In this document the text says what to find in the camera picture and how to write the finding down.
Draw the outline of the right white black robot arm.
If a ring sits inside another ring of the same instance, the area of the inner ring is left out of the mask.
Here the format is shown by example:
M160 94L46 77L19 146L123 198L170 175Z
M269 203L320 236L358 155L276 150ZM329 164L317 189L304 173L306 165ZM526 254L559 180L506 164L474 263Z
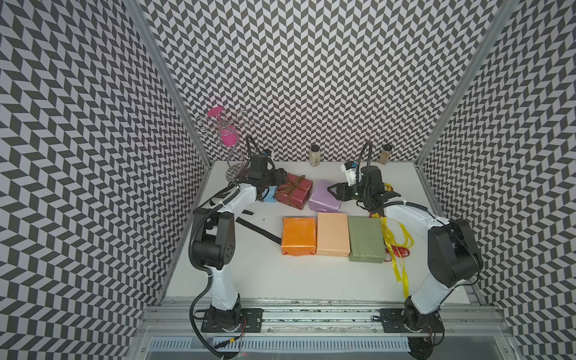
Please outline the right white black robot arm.
M340 166L346 181L328 187L337 200L355 200L358 206L392 220L427 241L429 274L412 295L408 295L399 314L380 319L401 321L408 332L442 332L440 308L459 286L478 278L483 270L482 252L470 223L433 214L428 207L410 202L393 190L386 190L380 168L348 161Z

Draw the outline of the brown ribbon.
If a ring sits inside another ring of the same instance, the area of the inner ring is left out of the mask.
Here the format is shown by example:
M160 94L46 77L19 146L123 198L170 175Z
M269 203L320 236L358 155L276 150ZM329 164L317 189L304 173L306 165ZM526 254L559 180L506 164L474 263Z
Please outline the brown ribbon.
M304 203L308 198L310 188L311 181L304 175L289 174L286 182L278 188L278 200Z

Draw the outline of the peach gift box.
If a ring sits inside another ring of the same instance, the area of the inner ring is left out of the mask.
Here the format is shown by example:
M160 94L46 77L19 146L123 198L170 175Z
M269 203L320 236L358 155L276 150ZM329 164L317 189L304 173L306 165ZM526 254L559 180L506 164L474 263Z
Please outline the peach gift box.
M330 257L350 255L347 214L326 212L317 214L316 255Z

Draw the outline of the red gift box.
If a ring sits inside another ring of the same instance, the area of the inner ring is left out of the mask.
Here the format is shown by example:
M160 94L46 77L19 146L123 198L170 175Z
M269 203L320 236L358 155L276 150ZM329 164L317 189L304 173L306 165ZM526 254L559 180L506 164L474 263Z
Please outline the red gift box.
M311 196L314 183L304 175L288 173L286 181L279 185L274 198L284 205L303 210Z

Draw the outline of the orange gift box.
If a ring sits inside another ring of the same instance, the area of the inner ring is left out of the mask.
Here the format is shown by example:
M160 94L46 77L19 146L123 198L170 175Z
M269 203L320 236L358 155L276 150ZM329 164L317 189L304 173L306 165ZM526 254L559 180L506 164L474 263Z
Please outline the orange gift box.
M317 222L313 217L285 217L281 237L281 253L290 256L315 255Z

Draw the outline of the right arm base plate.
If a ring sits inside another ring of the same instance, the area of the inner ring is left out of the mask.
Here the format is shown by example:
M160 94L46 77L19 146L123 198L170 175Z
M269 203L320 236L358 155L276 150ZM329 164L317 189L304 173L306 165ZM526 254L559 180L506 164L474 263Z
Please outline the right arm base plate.
M445 327L438 311L420 314L415 308L381 308L378 322L385 333L443 334Z

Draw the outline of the purple gift box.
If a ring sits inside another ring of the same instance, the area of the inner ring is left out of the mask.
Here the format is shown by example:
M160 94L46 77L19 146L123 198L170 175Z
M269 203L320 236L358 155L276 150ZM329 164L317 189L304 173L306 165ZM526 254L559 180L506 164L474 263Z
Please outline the purple gift box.
M340 211L341 201L328 191L330 186L333 186L330 181L318 180L316 182L310 199L307 201L310 210L328 213L338 213Z

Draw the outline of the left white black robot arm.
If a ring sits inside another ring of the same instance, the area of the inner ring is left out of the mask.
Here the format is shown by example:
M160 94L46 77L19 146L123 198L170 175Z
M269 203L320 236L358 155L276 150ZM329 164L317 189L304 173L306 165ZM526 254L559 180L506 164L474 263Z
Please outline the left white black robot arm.
M227 269L236 250L236 218L261 201L271 186L282 185L286 179L287 172L275 166L268 152L252 154L225 188L193 211L188 258L208 276L200 297L211 294L202 319L203 332L237 332L248 321Z

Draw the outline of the black ribbon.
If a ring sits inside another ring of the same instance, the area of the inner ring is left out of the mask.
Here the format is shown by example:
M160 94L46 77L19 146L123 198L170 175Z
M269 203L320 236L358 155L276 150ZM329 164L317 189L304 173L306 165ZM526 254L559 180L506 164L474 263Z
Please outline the black ribbon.
M247 207L256 201L257 188L254 185L233 182L228 184L225 189L217 192L210 200L195 208L193 213L196 215L201 211L207 211L209 213L208 217L214 219L219 218L223 213L230 213L237 223L281 245L279 236L240 217L240 214L244 214L247 211Z

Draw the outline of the blue gift box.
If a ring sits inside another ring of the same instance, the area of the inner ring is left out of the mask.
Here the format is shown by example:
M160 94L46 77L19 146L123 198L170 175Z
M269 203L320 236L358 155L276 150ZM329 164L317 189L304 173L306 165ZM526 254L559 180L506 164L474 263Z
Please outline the blue gift box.
M276 203L275 194L278 189L277 185L268 186L262 195L262 201L265 203Z

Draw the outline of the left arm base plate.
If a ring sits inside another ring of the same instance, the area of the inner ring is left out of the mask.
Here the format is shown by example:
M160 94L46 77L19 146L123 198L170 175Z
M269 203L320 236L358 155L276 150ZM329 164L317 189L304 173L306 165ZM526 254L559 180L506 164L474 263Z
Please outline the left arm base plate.
M260 333L263 324L262 308L218 310L210 307L202 320L202 333Z

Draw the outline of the green gift box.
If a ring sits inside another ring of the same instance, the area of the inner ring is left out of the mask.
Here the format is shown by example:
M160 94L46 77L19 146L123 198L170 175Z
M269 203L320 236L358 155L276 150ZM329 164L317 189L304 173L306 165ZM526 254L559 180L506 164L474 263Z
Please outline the green gift box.
M348 217L350 254L349 261L360 263L383 263L386 244L378 218Z

